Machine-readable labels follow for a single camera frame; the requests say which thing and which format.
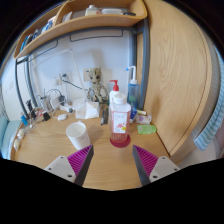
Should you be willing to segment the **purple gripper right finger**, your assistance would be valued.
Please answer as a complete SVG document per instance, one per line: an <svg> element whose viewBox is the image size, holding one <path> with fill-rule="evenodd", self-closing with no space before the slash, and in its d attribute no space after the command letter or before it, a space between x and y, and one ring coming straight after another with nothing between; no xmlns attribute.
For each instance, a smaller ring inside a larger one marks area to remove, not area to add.
<svg viewBox="0 0 224 224"><path fill-rule="evenodd" d="M168 157L157 157L136 145L133 146L132 155L143 186L180 170Z"/></svg>

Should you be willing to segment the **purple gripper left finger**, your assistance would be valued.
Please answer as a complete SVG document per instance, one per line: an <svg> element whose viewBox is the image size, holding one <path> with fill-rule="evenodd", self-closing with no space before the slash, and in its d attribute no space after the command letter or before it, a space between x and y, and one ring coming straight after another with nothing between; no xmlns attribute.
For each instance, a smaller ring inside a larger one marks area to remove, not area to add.
<svg viewBox="0 0 224 224"><path fill-rule="evenodd" d="M45 168L45 171L82 186L93 155L94 148L89 145L68 157L59 156Z"/></svg>

